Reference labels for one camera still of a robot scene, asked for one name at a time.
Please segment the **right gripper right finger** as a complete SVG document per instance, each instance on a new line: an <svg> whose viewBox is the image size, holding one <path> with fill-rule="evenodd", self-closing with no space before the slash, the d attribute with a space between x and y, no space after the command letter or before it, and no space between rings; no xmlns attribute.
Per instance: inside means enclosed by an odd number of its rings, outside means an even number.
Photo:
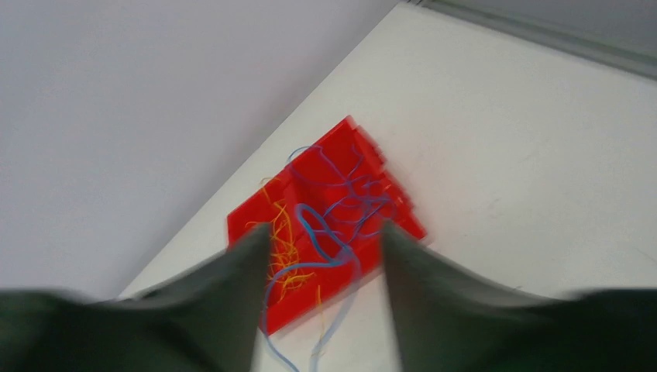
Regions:
<svg viewBox="0 0 657 372"><path fill-rule="evenodd" d="M654 371L656 290L540 297L487 280L392 222L381 231L404 371Z"/></svg>

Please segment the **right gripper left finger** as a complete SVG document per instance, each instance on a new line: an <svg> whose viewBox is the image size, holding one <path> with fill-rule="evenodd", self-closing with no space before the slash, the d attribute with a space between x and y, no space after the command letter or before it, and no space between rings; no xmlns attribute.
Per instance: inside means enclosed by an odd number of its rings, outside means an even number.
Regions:
<svg viewBox="0 0 657 372"><path fill-rule="evenodd" d="M138 293L1 292L3 371L248 371L271 250L261 224L224 253Z"/></svg>

